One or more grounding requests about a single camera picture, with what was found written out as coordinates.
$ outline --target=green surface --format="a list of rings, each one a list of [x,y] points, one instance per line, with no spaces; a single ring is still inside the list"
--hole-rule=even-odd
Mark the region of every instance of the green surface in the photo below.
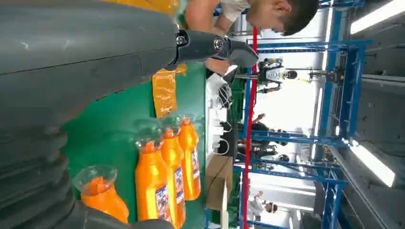
[[[186,203],[187,216],[183,228],[200,229],[204,226],[205,207],[205,67],[202,63],[188,64],[187,67],[186,76],[176,77],[176,113],[193,115],[198,119],[195,127],[200,136],[198,152],[203,182],[200,197]],[[63,126],[68,132],[68,142],[62,151],[69,157],[71,176],[91,165],[116,167],[118,177],[115,187],[129,208],[130,222],[136,221],[137,215],[134,171],[138,151],[134,141],[142,137],[140,129],[158,122],[154,116],[152,85],[145,83],[94,101],[77,119]]]

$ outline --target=dark hair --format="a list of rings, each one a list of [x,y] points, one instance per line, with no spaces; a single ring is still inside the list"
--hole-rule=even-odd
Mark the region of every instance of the dark hair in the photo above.
[[[274,212],[277,211],[277,209],[278,209],[277,205],[271,203],[271,208],[270,208],[270,209],[266,209],[266,211],[267,211],[268,213],[274,213]]]
[[[296,71],[288,71],[287,72],[287,79],[295,79],[298,76],[298,73]]]
[[[284,23],[283,36],[293,35],[304,29],[319,8],[319,0],[287,0],[291,5],[291,13],[282,18]]]

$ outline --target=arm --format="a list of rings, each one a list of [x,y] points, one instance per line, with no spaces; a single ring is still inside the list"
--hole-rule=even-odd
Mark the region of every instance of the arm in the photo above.
[[[259,191],[259,193],[255,196],[255,199],[261,197],[262,195],[263,195],[263,192]]]
[[[252,120],[252,124],[258,123],[260,120],[263,119],[264,116],[265,114],[259,114],[255,120]]]
[[[190,30],[213,32],[213,13],[219,0],[189,0],[185,18]]]
[[[189,29],[211,32],[224,37],[232,22],[221,14],[213,26],[213,13],[218,4],[219,0],[190,0],[185,13]],[[229,61],[208,59],[205,66],[215,73],[224,75],[230,63]]]

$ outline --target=orange plastic bottle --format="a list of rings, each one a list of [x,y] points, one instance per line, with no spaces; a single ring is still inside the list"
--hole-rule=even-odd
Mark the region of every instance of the orange plastic bottle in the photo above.
[[[129,210],[115,191],[117,169],[107,165],[83,169],[73,179],[85,205],[128,223]]]
[[[168,188],[171,219],[175,229],[180,229],[186,221],[183,172],[181,161],[184,152],[181,149],[179,138],[173,130],[168,129],[164,133],[162,144],[162,157],[169,167]]]
[[[179,134],[180,146],[184,151],[183,181],[186,200],[195,200],[201,193],[200,165],[198,163],[198,135],[189,118],[184,118]]]
[[[168,191],[168,167],[155,142],[138,143],[135,169],[138,221],[164,219],[172,223]]]

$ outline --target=machine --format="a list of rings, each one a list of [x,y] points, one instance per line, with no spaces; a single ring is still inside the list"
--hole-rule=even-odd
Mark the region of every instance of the machine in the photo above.
[[[60,126],[159,69],[209,57],[251,67],[256,53],[98,0],[0,0],[0,30],[0,228],[171,228],[125,225],[75,201]]]

